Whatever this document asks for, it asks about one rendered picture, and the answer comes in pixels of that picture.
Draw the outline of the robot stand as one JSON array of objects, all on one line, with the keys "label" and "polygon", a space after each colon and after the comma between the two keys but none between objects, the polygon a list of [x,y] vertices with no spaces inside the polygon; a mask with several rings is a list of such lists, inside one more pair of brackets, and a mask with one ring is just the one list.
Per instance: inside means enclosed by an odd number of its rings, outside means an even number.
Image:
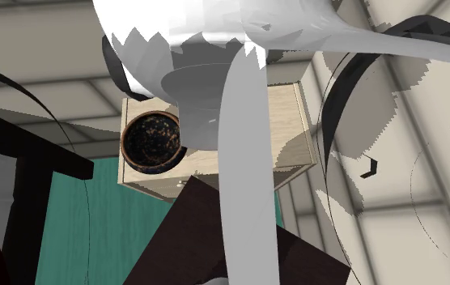
[{"label": "robot stand", "polygon": [[[346,285],[350,267],[277,227],[280,285]],[[219,191],[196,177],[166,214],[123,285],[203,285],[227,277]]]}]

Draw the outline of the light wood bedside cabinet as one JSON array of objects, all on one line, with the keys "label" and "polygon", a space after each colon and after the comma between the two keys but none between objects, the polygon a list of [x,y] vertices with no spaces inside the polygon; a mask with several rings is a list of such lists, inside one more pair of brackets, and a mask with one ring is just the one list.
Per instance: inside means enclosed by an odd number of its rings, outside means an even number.
[{"label": "light wood bedside cabinet", "polygon": [[[301,84],[268,87],[274,188],[316,165],[310,121]],[[218,153],[189,149],[173,169],[156,175],[137,172],[120,156],[117,183],[165,202],[177,198],[189,177],[219,187]]]}]

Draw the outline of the black speckled bowl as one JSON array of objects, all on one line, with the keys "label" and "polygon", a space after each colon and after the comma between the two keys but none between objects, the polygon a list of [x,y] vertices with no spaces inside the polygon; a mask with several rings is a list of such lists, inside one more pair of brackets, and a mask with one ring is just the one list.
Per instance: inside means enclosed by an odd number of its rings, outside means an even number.
[{"label": "black speckled bowl", "polygon": [[135,117],[121,135],[121,153],[137,172],[156,175],[177,166],[187,148],[180,143],[177,116],[165,111],[149,111]]}]

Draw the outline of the black table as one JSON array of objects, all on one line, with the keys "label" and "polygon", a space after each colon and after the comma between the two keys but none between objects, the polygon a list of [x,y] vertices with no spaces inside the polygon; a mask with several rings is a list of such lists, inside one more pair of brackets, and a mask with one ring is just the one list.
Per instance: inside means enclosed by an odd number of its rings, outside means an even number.
[{"label": "black table", "polygon": [[93,177],[92,161],[0,118],[0,285],[34,285],[55,172]]}]

